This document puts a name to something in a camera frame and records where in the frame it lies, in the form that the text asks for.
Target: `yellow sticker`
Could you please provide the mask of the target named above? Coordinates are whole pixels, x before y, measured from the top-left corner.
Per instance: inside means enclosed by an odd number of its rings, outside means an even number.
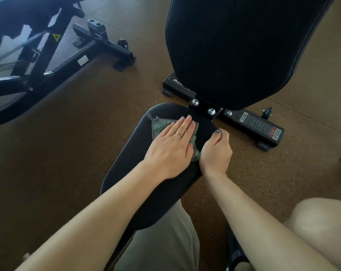
[[[57,41],[57,42],[59,42],[59,40],[60,40],[60,38],[61,38],[61,35],[59,35],[59,34],[52,34],[53,36],[54,36],[54,38],[55,38],[55,40]]]

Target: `finger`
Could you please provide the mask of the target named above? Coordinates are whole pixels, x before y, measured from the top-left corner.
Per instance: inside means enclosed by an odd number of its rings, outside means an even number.
[[[222,128],[220,128],[219,130],[222,133],[222,136],[221,136],[221,139],[219,140],[219,142],[228,144],[229,143],[229,133]]]
[[[163,131],[160,132],[158,136],[164,137],[165,135],[167,135],[167,133],[169,132],[169,130],[172,128],[173,125],[174,125],[174,122],[168,125],[166,128],[164,128]]]
[[[191,122],[192,122],[192,116],[188,115],[176,132],[176,134],[179,135],[180,138],[183,137],[184,133],[186,132]]]
[[[191,137],[193,136],[194,130],[195,130],[196,123],[195,121],[191,121],[190,125],[188,126],[187,130],[184,132],[183,137],[181,138],[181,141],[187,145],[189,144],[189,141],[191,140]]]
[[[167,136],[167,137],[173,136],[173,135],[177,132],[178,128],[182,125],[182,123],[184,122],[184,120],[185,120],[184,117],[181,117],[179,120],[177,120],[176,123],[173,124],[173,126],[171,127],[171,129],[168,131],[168,133],[167,133],[166,136]]]
[[[186,160],[190,163],[194,154],[194,147],[192,143],[189,143],[186,150]]]
[[[215,145],[216,143],[218,143],[218,141],[221,139],[222,137],[222,132],[218,129],[216,131],[213,132],[212,136],[210,137],[209,141]]]

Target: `khaki pants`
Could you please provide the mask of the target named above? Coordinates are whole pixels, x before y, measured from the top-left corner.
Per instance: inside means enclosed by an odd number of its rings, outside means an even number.
[[[197,271],[199,240],[180,202],[150,228],[139,230],[115,271]]]

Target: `black shoe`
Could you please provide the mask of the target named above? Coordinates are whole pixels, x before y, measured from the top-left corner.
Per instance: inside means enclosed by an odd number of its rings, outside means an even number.
[[[227,261],[228,271],[234,271],[237,264],[239,264],[240,262],[249,262],[247,256],[243,252],[242,247],[240,247],[229,225],[228,225],[228,248],[229,248]]]

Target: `green cleaning cloth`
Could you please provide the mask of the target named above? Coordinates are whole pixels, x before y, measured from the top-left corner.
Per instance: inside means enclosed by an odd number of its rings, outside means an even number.
[[[153,118],[150,113],[148,113],[148,118],[152,121],[152,138],[153,140],[158,137],[158,135],[171,123],[175,123],[177,120],[171,120],[171,119],[161,119],[159,117]],[[196,139],[196,133],[198,130],[199,123],[195,123],[195,130],[193,132],[193,135],[191,137],[191,143],[193,144],[194,154],[192,156],[191,161],[199,161],[200,158],[200,152],[197,149],[195,145],[195,139]]]

